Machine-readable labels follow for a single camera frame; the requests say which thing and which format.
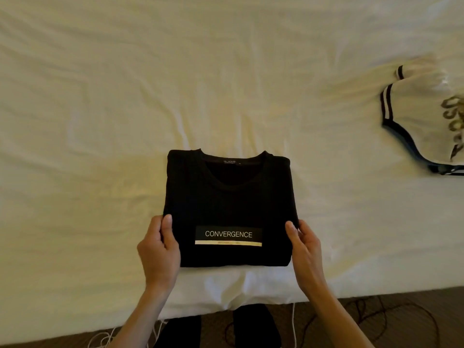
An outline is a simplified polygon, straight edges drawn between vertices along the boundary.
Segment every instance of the black t-shirt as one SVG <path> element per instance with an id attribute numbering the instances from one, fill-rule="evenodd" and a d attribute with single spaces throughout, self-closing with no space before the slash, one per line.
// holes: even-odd
<path id="1" fill-rule="evenodd" d="M 182 267 L 287 266 L 285 222 L 298 226 L 290 160 L 171 150 L 164 214 L 173 216 Z"/>

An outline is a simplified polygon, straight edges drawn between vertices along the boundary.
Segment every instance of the neckline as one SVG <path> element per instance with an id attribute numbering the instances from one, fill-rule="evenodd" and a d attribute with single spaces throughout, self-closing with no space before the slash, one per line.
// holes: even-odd
<path id="1" fill-rule="evenodd" d="M 208 155 L 205 154 L 201 149 L 193 150 L 195 159 L 198 163 L 198 166 L 200 167 L 200 170 L 202 171 L 203 176 L 207 181 L 209 181 L 211 184 L 213 184 L 216 188 L 226 190 L 226 191 L 235 191 L 238 189 L 242 189 L 244 187 L 247 187 L 251 183 L 255 183 L 259 181 L 264 173 L 264 171 L 267 169 L 269 165 L 269 157 L 272 156 L 272 154 L 268 153 L 267 151 L 263 151 L 260 153 L 258 156 L 250 157 L 247 159 L 242 159 L 242 158 L 229 158 L 229 157 L 219 157 L 219 156 L 213 156 L 213 155 Z M 241 162 L 255 162 L 255 161 L 262 161 L 263 162 L 263 168 L 259 173 L 251 178 L 250 180 L 242 183 L 242 184 L 237 184 L 237 185 L 228 185 L 220 180 L 217 179 L 215 175 L 212 174 L 211 170 L 208 168 L 206 165 L 206 160 L 207 161 L 218 161 L 218 162 L 223 162 L 224 160 L 234 160 L 234 161 L 241 161 Z"/>

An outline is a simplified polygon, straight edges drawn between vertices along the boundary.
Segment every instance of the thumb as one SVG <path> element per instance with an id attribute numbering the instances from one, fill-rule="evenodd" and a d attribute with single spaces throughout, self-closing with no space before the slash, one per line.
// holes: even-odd
<path id="1" fill-rule="evenodd" d="M 173 234 L 173 217 L 171 215 L 166 215 L 163 217 L 161 222 L 161 233 L 163 235 L 164 247 L 166 249 L 171 249 L 173 247 L 179 246 Z"/>
<path id="2" fill-rule="evenodd" d="M 285 230 L 287 231 L 287 236 L 294 247 L 303 244 L 298 235 L 298 230 L 296 229 L 295 225 L 293 225 L 293 222 L 285 222 Z"/>

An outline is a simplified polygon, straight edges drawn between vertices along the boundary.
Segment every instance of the finger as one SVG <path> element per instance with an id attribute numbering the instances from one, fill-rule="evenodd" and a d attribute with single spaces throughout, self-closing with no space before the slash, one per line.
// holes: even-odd
<path id="1" fill-rule="evenodd" d="M 298 230 L 293 225 L 293 222 L 291 221 L 285 222 L 285 230 L 287 231 L 287 236 L 290 239 L 293 246 L 298 246 L 298 245 L 303 244 L 298 235 Z"/>
<path id="2" fill-rule="evenodd" d="M 163 234 L 163 241 L 166 249 L 172 249 L 179 246 L 173 234 L 173 217 L 169 214 L 163 218 L 161 223 L 161 233 Z"/>
<path id="3" fill-rule="evenodd" d="M 319 241 L 316 234 L 313 230 L 308 226 L 308 224 L 304 220 L 298 220 L 300 222 L 300 231 L 303 234 L 303 239 L 307 241 Z"/>
<path id="4" fill-rule="evenodd" d="M 153 216 L 150 222 L 150 226 L 148 226 L 147 234 L 145 235 L 145 239 L 150 242 L 155 242 L 161 240 L 160 234 L 160 227 L 161 227 L 161 220 L 163 216 Z"/>

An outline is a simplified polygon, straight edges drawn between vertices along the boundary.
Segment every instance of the white bed sheet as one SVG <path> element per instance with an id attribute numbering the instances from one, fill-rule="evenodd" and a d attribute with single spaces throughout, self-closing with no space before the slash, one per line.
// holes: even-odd
<path id="1" fill-rule="evenodd" d="M 464 178 L 380 127 L 404 59 L 462 83 L 463 0 L 0 0 L 0 343 L 122 324 L 166 155 L 291 160 L 340 297 L 464 284 Z M 184 269 L 163 318 L 305 300 L 292 267 Z"/>

